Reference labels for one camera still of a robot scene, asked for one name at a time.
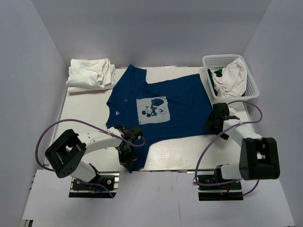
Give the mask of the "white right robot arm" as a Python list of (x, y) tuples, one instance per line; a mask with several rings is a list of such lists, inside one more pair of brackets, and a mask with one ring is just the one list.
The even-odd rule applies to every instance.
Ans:
[(214, 184), (218, 188), (226, 188), (231, 181), (274, 180), (280, 177), (276, 140), (253, 132), (231, 113), (226, 103), (213, 105), (205, 128), (224, 140), (231, 138), (241, 149), (237, 163), (216, 167)]

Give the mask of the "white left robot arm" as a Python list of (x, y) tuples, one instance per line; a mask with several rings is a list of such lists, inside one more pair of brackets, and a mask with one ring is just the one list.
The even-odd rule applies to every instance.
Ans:
[(130, 171), (137, 160), (134, 154), (135, 143), (142, 138), (143, 132), (138, 126), (128, 129), (117, 125), (108, 130), (86, 134), (77, 134), (69, 129), (46, 150), (45, 157), (58, 178), (78, 178), (94, 189), (100, 183), (99, 173), (92, 164), (82, 161), (83, 156), (98, 150), (115, 148), (120, 164)]

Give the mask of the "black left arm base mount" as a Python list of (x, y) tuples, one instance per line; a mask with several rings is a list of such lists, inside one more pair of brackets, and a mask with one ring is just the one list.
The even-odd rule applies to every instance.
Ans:
[(98, 184), (104, 186), (109, 192), (98, 185), (86, 185), (72, 178), (69, 198), (96, 198), (112, 199), (115, 197), (119, 183), (119, 173), (101, 173)]

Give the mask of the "blue Mickey print t-shirt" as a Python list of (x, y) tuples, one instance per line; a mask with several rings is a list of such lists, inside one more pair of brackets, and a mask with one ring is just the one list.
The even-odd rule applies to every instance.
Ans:
[(129, 65), (107, 101), (108, 128), (139, 126), (145, 145), (135, 147), (131, 171), (145, 165), (149, 147), (169, 139), (207, 135), (204, 128), (213, 108), (199, 74), (148, 84), (147, 70)]

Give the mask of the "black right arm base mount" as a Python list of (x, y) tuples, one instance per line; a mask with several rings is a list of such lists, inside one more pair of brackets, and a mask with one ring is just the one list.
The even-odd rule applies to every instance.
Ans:
[(199, 186), (199, 201), (242, 201), (241, 183), (231, 183), (220, 186)]

